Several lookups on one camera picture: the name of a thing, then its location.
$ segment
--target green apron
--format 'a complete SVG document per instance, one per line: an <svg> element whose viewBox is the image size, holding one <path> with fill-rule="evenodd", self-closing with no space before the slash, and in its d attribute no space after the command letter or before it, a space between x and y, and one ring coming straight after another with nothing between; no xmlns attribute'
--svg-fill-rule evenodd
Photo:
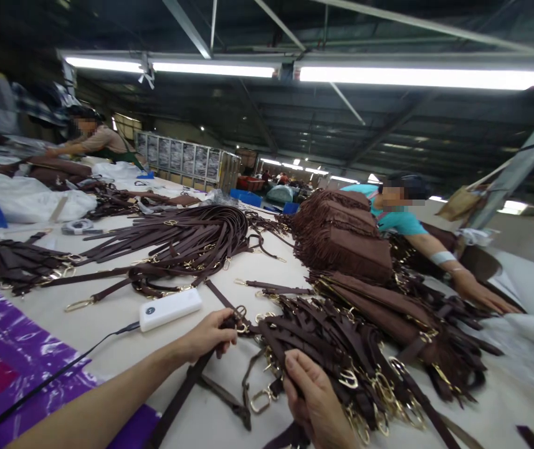
<svg viewBox="0 0 534 449"><path fill-rule="evenodd" d="M116 153L113 150L111 150L108 147L103 148L102 150L97 150L95 152L87 153L87 156L94 156L94 157L100 157L104 159L110 159L113 162L130 162L134 164L136 167L138 167L140 170L145 171L144 167L136 157L136 153L130 151L130 146L126 142L126 140L120 135L119 137L122 138L123 144L125 145L126 153Z"/></svg>

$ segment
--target teal shirt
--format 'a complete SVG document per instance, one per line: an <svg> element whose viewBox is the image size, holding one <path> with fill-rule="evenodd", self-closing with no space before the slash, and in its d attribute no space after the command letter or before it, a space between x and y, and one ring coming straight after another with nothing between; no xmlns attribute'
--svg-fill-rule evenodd
<svg viewBox="0 0 534 449"><path fill-rule="evenodd" d="M379 188L374 184L354 184L344 187L345 191L357 191L363 193L365 196L369 196L372 192ZM379 218L379 215L383 213L380 209L371 208L371 212L375 217ZM389 212L379 222L379 229L386 231L388 229L395 229L402 235L415 235L415 234L428 234L428 232L422 227L421 222L410 212L401 208L398 211Z"/></svg>

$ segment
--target black cable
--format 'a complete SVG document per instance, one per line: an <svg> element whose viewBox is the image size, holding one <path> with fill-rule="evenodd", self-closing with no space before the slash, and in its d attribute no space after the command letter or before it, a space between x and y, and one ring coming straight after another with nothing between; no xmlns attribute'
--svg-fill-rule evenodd
<svg viewBox="0 0 534 449"><path fill-rule="evenodd" d="M49 377L47 380L42 382L40 385L38 385L34 390L30 391L27 395L25 395L23 398L21 398L19 401L17 401L14 405L9 407L7 410L5 410L2 414L0 414L0 424L4 422L7 418L9 418L13 412L15 412L17 409L19 409L22 405L24 405L29 399L31 399L33 396L37 395L40 391L44 389L47 385L49 385L53 380L56 380L61 375L65 374L67 371L69 371L75 364L80 362L84 357L89 355L92 351L94 351L102 342L107 340L111 336L117 336L120 334L123 334L124 332L130 332L140 327L140 321L136 321L134 323L129 324L128 326L120 329L119 331L112 332L111 334L105 336L100 342L96 343L92 348L90 348L88 351L86 351L84 354L82 354L80 357L75 359L74 361L68 363L66 366L61 368L59 371L57 371L55 374L53 374L51 377Z"/></svg>

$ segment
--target metal rack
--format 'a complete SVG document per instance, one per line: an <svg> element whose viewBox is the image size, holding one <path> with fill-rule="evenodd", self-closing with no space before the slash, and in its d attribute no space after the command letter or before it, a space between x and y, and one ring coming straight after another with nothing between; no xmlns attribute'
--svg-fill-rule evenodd
<svg viewBox="0 0 534 449"><path fill-rule="evenodd" d="M229 193L236 186L241 164L239 156L225 150L150 132L136 133L136 152L161 177L207 193L215 188Z"/></svg>

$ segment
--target bandage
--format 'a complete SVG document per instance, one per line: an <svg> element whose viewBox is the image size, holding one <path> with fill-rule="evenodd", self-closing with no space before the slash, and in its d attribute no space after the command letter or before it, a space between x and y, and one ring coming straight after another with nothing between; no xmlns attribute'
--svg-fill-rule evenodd
<svg viewBox="0 0 534 449"><path fill-rule="evenodd" d="M450 260L456 260L456 258L449 251L441 251L439 253L433 254L429 258L429 260L431 260L431 262L433 262L435 265L441 265L444 262L448 262Z"/></svg>

